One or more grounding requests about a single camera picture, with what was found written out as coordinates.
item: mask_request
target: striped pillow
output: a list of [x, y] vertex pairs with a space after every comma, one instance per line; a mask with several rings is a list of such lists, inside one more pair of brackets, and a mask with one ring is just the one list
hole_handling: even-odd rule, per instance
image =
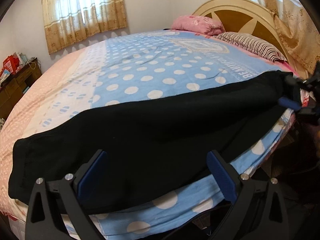
[[285, 56], [271, 43], [248, 33], [225, 32], [215, 36], [215, 38], [236, 45], [272, 62], [276, 60], [287, 61]]

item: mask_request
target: bed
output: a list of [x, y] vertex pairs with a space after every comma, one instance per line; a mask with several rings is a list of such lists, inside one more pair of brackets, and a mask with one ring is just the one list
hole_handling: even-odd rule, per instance
[[[270, 13], [260, 5], [247, 0], [210, 0], [194, 15], [219, 18], [226, 31], [250, 33], [270, 42], [296, 67], [276, 34]], [[228, 67], [230, 61], [245, 68], [246, 74]], [[176, 30], [117, 37], [65, 56], [29, 89], [1, 130], [0, 210], [12, 218], [13, 231], [23, 239], [28, 207], [8, 196], [12, 148], [17, 139], [57, 127], [87, 109], [219, 87], [270, 70], [290, 71], [279, 62], [214, 37]], [[305, 103], [308, 95], [301, 92], [301, 99]], [[232, 165], [239, 173], [252, 174], [293, 123], [293, 112], [288, 109]], [[215, 180], [208, 176], [149, 203], [92, 215], [91, 219], [108, 239], [132, 240], [176, 228], [222, 200]], [[63, 219], [77, 239], [68, 217]]]

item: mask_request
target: pillow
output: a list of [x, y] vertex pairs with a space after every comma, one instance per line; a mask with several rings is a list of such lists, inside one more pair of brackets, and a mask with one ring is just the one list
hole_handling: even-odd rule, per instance
[[204, 16], [180, 16], [173, 22], [174, 30], [190, 31], [208, 36], [225, 32], [222, 22]]
[[248, 33], [226, 32], [219, 34], [216, 38], [236, 45], [272, 62], [277, 60], [287, 61], [285, 56], [271, 43]]

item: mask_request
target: mattress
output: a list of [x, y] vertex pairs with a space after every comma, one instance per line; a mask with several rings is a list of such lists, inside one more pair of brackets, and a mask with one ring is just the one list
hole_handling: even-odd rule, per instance
[[[8, 196], [17, 139], [57, 127], [87, 109], [219, 87], [271, 70], [290, 71], [212, 37], [177, 31], [117, 37], [65, 56], [27, 91], [1, 130], [0, 210], [26, 220], [27, 206]], [[254, 172], [293, 122], [288, 109], [231, 163], [238, 173]], [[91, 218], [108, 239], [138, 239], [176, 228], [222, 200], [213, 176], [207, 176], [149, 203]], [[75, 236], [67, 216], [64, 221]]]

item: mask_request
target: curtain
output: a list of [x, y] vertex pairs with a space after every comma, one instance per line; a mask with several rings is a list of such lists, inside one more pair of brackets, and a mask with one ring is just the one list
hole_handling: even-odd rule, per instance
[[127, 27], [123, 0], [42, 0], [49, 54], [109, 30]]
[[299, 0], [251, 0], [272, 13], [276, 31], [288, 53], [309, 73], [320, 60], [320, 35]]

